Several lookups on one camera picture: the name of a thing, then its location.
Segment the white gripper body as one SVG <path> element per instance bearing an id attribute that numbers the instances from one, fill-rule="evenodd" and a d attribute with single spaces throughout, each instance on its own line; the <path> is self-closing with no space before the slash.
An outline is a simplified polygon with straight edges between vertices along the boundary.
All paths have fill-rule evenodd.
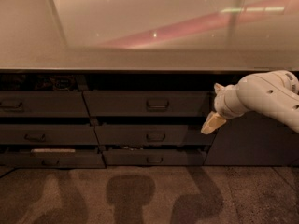
<path id="1" fill-rule="evenodd" d="M 226 119 L 234 119 L 249 112 L 237 96 L 237 85 L 228 85 L 223 87 L 224 89 L 216 94 L 214 99 L 215 110 L 221 116 Z"/>

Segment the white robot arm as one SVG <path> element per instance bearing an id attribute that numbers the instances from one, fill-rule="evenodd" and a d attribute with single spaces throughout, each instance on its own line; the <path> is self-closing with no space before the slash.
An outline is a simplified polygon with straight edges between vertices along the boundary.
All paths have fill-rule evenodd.
<path id="1" fill-rule="evenodd" d="M 214 84 L 216 97 L 201 133 L 211 134 L 227 119 L 254 111 L 275 119 L 299 133 L 299 82 L 287 70 L 255 73 L 242 77 L 237 84 Z"/>

